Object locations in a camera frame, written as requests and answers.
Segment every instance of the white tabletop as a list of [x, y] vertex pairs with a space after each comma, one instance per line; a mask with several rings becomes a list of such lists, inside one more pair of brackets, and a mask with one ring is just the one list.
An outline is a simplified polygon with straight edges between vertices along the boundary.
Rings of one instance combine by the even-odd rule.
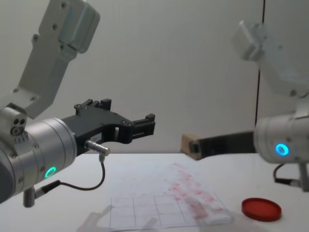
[[[22, 194], [0, 205], [0, 231], [3, 232], [107, 232], [109, 205], [113, 180], [109, 175], [119, 163], [196, 162], [224, 205], [234, 217], [233, 224], [206, 228], [169, 228], [161, 232], [307, 232], [309, 193], [298, 188], [273, 183], [275, 165], [264, 162], [258, 155], [224, 155], [194, 161], [183, 154], [111, 154], [106, 158], [106, 181], [100, 189], [82, 192], [60, 186], [39, 198], [31, 209], [22, 206]], [[283, 177], [298, 176], [295, 165], [286, 165], [278, 172]], [[85, 154], [75, 163], [44, 181], [53, 180], [78, 186], [94, 186], [101, 178], [98, 155]], [[275, 201], [282, 207], [282, 218], [277, 222], [258, 222], [246, 218], [241, 212], [241, 202], [249, 197]]]

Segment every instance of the red plastic cap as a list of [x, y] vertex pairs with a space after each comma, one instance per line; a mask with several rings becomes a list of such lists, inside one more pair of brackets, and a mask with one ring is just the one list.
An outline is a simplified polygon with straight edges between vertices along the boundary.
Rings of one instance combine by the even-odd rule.
[[281, 207], [263, 198], [248, 198], [241, 204], [244, 215], [258, 221], [277, 221], [281, 218]]

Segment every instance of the screw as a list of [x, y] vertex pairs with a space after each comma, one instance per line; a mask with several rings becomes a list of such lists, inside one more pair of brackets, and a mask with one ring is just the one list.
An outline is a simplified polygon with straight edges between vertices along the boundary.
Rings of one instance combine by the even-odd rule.
[[58, 28], [58, 24], [54, 23], [53, 26], [52, 26], [52, 30], [57, 30], [57, 28]]
[[19, 135], [19, 128], [13, 127], [13, 128], [11, 129], [11, 135], [13, 135], [13, 136], [18, 136], [18, 135]]
[[61, 9], [64, 9], [64, 8], [66, 8], [66, 6], [67, 6], [67, 4], [66, 4], [65, 2], [63, 2], [63, 3], [60, 5], [60, 8], [61, 8]]
[[34, 36], [33, 36], [33, 41], [34, 41], [34, 42], [37, 42], [38, 40], [39, 40], [39, 36], [38, 36], [38, 35], [34, 35]]
[[293, 89], [290, 93], [290, 97], [294, 97], [295, 95], [296, 95], [296, 90]]

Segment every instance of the grid paper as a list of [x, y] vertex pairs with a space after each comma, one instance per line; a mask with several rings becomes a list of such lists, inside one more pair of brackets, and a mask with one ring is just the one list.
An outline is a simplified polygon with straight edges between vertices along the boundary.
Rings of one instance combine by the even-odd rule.
[[111, 199], [110, 229], [152, 229], [176, 226], [199, 226], [209, 214], [200, 207], [196, 213], [175, 195]]

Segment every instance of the white background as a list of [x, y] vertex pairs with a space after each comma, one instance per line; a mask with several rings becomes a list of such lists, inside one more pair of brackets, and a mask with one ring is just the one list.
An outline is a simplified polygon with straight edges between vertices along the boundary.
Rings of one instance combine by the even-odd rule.
[[[156, 114], [155, 135], [113, 152], [178, 152], [182, 133], [214, 136], [254, 127], [257, 68], [230, 38], [261, 21], [258, 0], [89, 0], [101, 21], [87, 53], [69, 64], [54, 104], [63, 118], [89, 98], [112, 99], [131, 120]], [[0, 96], [18, 83], [48, 0], [0, 3]]]

